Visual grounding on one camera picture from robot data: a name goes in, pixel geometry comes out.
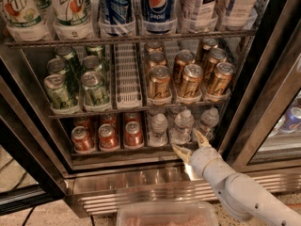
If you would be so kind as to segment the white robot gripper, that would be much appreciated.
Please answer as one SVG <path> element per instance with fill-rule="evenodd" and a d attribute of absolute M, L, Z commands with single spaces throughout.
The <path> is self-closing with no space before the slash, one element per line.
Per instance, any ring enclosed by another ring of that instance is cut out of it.
<path fill-rule="evenodd" d="M 193 129 L 199 149 L 193 152 L 190 149 L 172 144 L 175 154 L 190 166 L 195 173 L 207 182 L 221 182 L 230 175 L 230 166 L 223 160 L 215 148 L 211 147 L 208 139 L 196 128 Z"/>

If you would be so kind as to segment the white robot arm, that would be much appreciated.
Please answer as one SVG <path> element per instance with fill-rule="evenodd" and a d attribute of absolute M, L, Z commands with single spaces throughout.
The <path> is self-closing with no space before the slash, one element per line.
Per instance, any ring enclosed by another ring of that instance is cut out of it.
<path fill-rule="evenodd" d="M 193 129 L 198 149 L 173 144 L 175 154 L 211 187 L 226 211 L 239 221 L 260 218 L 269 226 L 301 226 L 301 215 L 246 174 L 227 164 L 208 139 Z"/>

